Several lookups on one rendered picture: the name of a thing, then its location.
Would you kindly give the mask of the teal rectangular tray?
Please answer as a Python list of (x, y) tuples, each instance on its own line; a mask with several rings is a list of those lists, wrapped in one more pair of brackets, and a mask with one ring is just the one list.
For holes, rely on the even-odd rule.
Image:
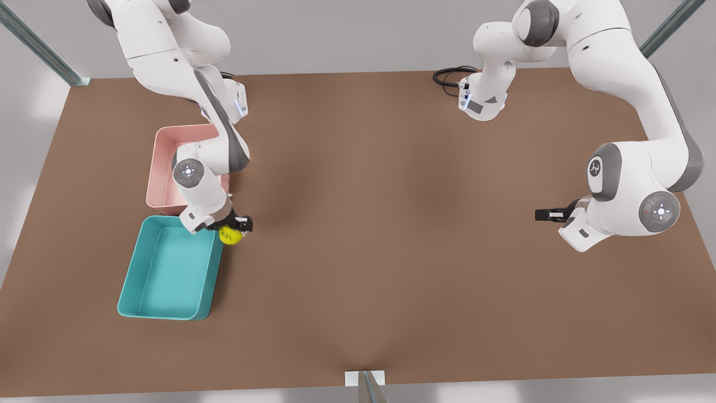
[(120, 316), (202, 321), (209, 316), (223, 243), (215, 231), (191, 234), (179, 217), (142, 222), (117, 303)]

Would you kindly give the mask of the pink rectangular tray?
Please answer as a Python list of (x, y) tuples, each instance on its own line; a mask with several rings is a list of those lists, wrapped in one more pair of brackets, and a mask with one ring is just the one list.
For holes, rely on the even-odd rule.
[(230, 214), (231, 201), (228, 196), (229, 175), (218, 175), (211, 181), (212, 186), (201, 194), (194, 192), (187, 201), (174, 181), (173, 168), (176, 165), (174, 156), (182, 146), (194, 147), (203, 140), (216, 138), (218, 131), (214, 125), (184, 125), (161, 128), (154, 140), (154, 150), (148, 181), (146, 202), (149, 207), (166, 216), (179, 216), (187, 206), (194, 206), (198, 196), (202, 201), (214, 197), (218, 211), (213, 217), (218, 221)]

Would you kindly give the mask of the silver frame post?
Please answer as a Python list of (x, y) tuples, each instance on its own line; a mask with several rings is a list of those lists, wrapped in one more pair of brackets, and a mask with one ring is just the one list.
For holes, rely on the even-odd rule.
[(649, 59), (705, 2), (706, 0), (682, 0), (677, 8), (662, 21), (658, 28), (639, 47), (643, 56)]
[(345, 372), (345, 386), (357, 387), (358, 403), (388, 403), (384, 371)]
[(57, 76), (61, 77), (72, 87), (82, 87), (90, 84), (89, 77), (80, 77), (61, 57), (59, 57), (46, 43), (39, 38), (10, 8), (0, 0), (0, 24), (30, 49), (41, 61), (46, 64)]

